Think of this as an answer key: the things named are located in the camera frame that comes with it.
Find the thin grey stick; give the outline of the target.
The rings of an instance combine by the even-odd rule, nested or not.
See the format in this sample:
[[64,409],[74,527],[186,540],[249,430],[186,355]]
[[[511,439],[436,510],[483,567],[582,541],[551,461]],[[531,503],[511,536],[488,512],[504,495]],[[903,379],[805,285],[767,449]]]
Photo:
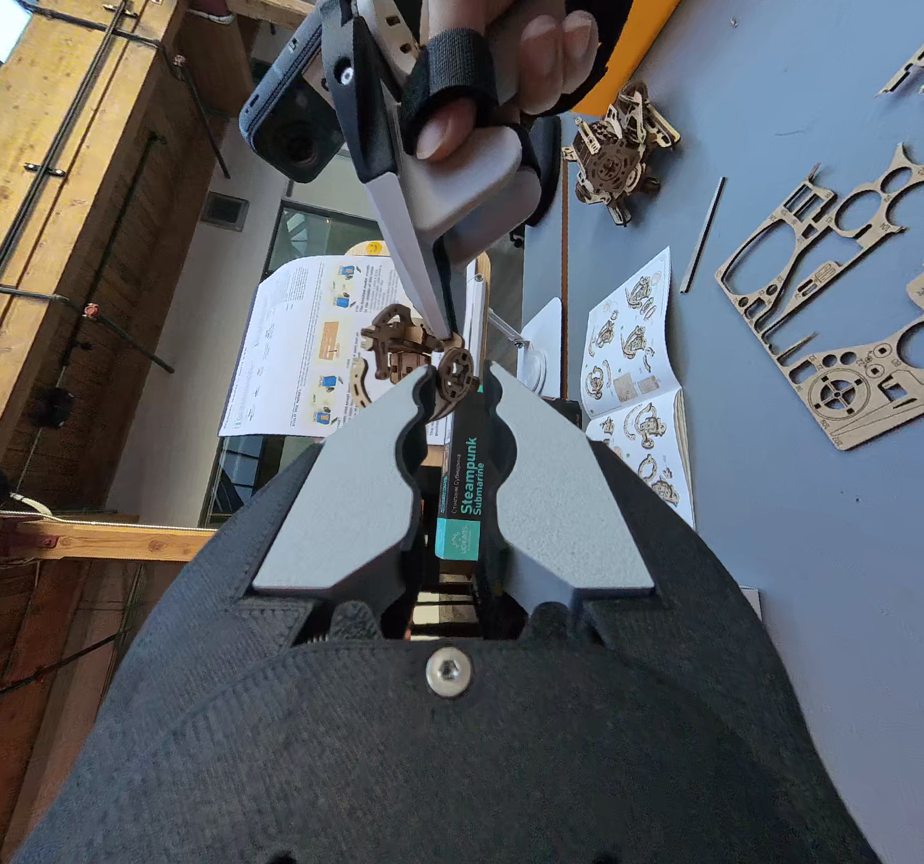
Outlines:
[[699,267],[699,261],[702,257],[703,251],[705,249],[705,246],[706,246],[709,234],[710,234],[710,229],[713,224],[715,213],[718,209],[719,201],[721,200],[721,197],[722,197],[722,191],[726,184],[726,180],[727,180],[727,177],[725,176],[722,176],[719,178],[716,188],[714,189],[714,192],[710,199],[708,209],[706,211],[703,223],[699,231],[699,236],[697,238],[696,245],[687,263],[687,269],[683,276],[682,282],[680,283],[679,292],[681,295],[687,294],[692,285],[692,281],[694,279],[695,273]]

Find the white instruction sheet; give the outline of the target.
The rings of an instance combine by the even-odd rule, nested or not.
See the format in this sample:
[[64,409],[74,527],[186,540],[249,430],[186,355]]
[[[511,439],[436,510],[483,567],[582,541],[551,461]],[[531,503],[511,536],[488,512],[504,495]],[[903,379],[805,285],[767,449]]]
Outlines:
[[410,305],[385,255],[314,256],[285,263],[257,289],[229,390],[221,438],[324,439],[356,413],[355,358],[368,363],[372,400],[392,387],[375,377],[361,330],[393,303]]

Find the dark wooden model frame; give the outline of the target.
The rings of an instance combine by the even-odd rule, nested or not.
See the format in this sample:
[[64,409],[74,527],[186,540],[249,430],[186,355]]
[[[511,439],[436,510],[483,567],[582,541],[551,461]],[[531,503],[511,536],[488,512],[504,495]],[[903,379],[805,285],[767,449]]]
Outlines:
[[456,405],[446,404],[439,395],[437,377],[437,367],[445,350],[466,348],[461,335],[453,332],[447,338],[439,338],[422,320],[414,317],[410,307],[394,303],[378,313],[370,325],[362,328],[360,337],[362,349],[373,354],[374,376],[379,381],[396,385],[420,366],[435,369],[435,401],[429,423],[444,419],[462,402],[463,399]]

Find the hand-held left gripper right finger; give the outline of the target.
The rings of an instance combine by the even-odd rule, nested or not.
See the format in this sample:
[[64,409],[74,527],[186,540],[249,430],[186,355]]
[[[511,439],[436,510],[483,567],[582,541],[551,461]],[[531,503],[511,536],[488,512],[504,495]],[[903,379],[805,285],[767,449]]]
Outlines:
[[651,594],[653,577],[585,433],[493,363],[485,402],[505,593],[526,611]]

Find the assembled wooden model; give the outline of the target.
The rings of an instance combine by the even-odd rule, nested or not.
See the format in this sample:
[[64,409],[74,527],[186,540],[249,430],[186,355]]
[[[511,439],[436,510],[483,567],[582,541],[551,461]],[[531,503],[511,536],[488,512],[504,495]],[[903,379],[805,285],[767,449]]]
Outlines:
[[643,81],[625,85],[604,116],[575,119],[576,135],[562,148],[563,159],[577,166],[575,194],[585,205],[602,205],[616,225],[631,221],[629,198],[656,195],[661,183],[651,172],[659,150],[673,150],[680,132],[653,104]]

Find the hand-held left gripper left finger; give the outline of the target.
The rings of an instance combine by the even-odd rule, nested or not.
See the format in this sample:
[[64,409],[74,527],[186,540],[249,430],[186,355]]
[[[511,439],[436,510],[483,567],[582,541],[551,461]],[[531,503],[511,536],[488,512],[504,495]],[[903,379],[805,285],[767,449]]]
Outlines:
[[420,366],[320,446],[252,581],[263,595],[393,604],[420,527],[436,370]]

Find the white lamp base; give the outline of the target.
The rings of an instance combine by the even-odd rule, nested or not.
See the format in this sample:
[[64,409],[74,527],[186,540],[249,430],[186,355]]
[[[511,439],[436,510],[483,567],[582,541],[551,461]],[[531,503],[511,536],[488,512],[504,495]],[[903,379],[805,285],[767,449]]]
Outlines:
[[523,345],[517,350],[516,377],[528,389],[545,398],[562,398],[563,306],[552,298],[521,330]]

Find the grey wall vent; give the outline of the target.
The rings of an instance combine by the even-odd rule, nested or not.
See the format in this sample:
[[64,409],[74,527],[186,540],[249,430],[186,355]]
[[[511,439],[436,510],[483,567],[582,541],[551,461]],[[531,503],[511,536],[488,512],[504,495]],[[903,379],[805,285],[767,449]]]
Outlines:
[[202,207],[200,222],[241,233],[248,217],[249,201],[211,190]]

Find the large wooden parts sheet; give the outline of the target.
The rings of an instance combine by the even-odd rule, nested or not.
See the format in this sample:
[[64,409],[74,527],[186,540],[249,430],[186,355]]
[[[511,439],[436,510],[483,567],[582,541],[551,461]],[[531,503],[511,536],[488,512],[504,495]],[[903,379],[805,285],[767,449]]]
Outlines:
[[[817,425],[836,449],[848,451],[922,417],[922,367],[900,351],[922,326],[922,310],[914,304],[915,319],[865,344],[805,352],[817,334],[786,348],[775,339],[810,303],[907,231],[895,223],[893,210],[909,192],[922,188],[923,166],[899,142],[884,171],[845,196],[817,182],[819,169],[812,168],[714,277]],[[751,290],[736,286],[745,260],[776,231],[789,234],[792,246],[772,276]]]

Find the black and teal kit box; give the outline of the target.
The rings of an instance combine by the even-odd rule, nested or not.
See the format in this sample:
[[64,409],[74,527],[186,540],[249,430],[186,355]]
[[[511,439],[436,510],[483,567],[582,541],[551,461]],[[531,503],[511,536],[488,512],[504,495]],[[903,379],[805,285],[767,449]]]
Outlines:
[[475,564],[488,540],[488,492],[496,480],[483,391],[466,396],[447,421],[434,553],[441,561]]

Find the black office chair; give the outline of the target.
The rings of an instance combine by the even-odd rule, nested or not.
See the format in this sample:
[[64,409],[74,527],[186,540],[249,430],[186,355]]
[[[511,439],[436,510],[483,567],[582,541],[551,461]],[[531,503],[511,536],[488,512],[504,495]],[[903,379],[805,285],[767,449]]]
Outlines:
[[518,249],[525,248],[526,228],[537,226],[550,210],[561,175],[562,127],[559,116],[536,118],[528,135],[539,167],[540,196],[532,215],[510,232],[511,242]]

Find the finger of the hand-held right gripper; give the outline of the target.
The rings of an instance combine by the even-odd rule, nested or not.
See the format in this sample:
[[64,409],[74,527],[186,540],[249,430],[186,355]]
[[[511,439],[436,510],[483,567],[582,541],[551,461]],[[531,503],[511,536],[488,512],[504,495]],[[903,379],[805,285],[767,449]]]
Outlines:
[[431,173],[384,173],[365,188],[412,305],[437,339],[451,338],[463,320],[463,270],[445,246],[458,217],[450,184]]

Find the black pipe with red valve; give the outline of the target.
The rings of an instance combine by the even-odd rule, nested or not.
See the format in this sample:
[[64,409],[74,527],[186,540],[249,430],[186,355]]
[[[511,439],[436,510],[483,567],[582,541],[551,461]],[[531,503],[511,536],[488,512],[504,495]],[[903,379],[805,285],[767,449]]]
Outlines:
[[23,290],[23,289],[13,287],[8,284],[1,284],[1,295],[9,296],[9,297],[16,297],[16,298],[23,298],[23,299],[37,300],[37,301],[45,302],[48,304],[61,305],[69,309],[70,311],[74,312],[79,319],[87,321],[87,322],[93,322],[109,330],[112,334],[116,335],[122,341],[124,341],[132,350],[135,350],[136,352],[142,354],[147,361],[155,364],[157,367],[159,367],[164,372],[168,374],[174,374],[176,372],[175,368],[172,367],[170,364],[168,364],[168,362],[162,360],[158,355],[156,355],[156,353],[146,349],[141,343],[139,343],[136,339],[134,339],[125,329],[123,329],[120,325],[118,325],[111,318],[104,315],[101,312],[100,307],[96,303],[90,302],[84,305],[79,305],[78,303],[75,303],[73,300],[69,299],[68,297],[64,297],[63,295],[60,295],[60,294],[47,294],[47,293]]

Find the open instruction booklet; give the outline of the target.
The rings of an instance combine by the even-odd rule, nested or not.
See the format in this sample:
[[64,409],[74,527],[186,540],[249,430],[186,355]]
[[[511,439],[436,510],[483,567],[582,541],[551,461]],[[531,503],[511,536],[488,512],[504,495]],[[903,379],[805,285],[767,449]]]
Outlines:
[[666,345],[671,274],[666,247],[590,311],[581,403],[589,439],[695,528],[685,400]]

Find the small wooden wheel part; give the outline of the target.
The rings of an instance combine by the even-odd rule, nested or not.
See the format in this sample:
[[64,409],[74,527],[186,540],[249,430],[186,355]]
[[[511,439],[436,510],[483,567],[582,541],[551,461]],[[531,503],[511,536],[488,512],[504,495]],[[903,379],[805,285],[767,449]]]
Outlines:
[[437,367],[437,377],[439,395],[448,405],[456,405],[479,388],[474,360],[464,347],[445,350]]

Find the narrow wooden parts sheet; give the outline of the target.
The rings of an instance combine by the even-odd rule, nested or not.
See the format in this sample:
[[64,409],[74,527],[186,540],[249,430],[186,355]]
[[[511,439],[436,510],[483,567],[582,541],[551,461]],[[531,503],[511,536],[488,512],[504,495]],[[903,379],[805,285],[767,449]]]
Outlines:
[[915,73],[923,71],[923,50],[921,44],[895,72],[895,74],[877,92],[877,97],[896,92],[896,90]]

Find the dark glass window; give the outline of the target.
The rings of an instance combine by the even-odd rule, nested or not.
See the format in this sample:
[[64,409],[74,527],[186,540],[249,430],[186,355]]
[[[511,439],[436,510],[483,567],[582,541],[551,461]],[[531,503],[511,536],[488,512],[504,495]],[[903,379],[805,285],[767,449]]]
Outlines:
[[[374,221],[283,200],[260,280],[291,260],[345,255],[353,246],[380,237],[380,228]],[[219,438],[200,527],[220,527],[315,442],[261,434]]]

